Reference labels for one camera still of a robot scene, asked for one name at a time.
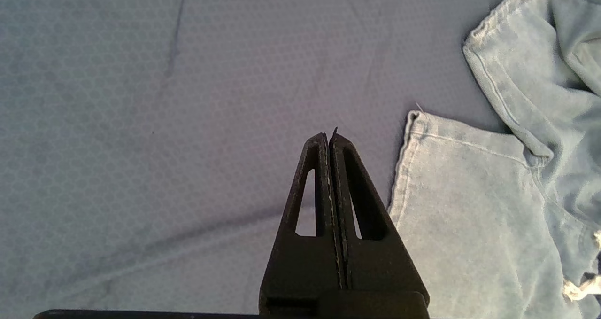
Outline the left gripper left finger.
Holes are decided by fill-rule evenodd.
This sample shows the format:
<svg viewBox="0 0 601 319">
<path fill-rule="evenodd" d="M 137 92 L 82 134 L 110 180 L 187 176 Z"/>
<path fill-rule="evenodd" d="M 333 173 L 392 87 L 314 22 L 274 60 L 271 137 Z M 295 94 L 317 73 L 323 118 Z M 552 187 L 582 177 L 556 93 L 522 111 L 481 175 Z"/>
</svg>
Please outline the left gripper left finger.
<svg viewBox="0 0 601 319">
<path fill-rule="evenodd" d="M 316 234 L 302 236 L 296 227 L 310 171 L 314 173 Z M 337 216 L 328 136 L 318 133 L 303 145 L 262 288 L 343 289 L 346 283 Z"/>
</svg>

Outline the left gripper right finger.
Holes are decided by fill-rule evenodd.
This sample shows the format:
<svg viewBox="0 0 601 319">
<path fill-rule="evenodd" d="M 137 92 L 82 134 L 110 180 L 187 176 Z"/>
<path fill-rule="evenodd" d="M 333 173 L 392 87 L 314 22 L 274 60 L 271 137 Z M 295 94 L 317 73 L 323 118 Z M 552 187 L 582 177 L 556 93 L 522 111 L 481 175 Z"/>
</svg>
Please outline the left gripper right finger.
<svg viewBox="0 0 601 319">
<path fill-rule="evenodd" d="M 344 287 L 425 291 L 358 150 L 336 132 L 331 139 L 331 171 Z"/>
</svg>

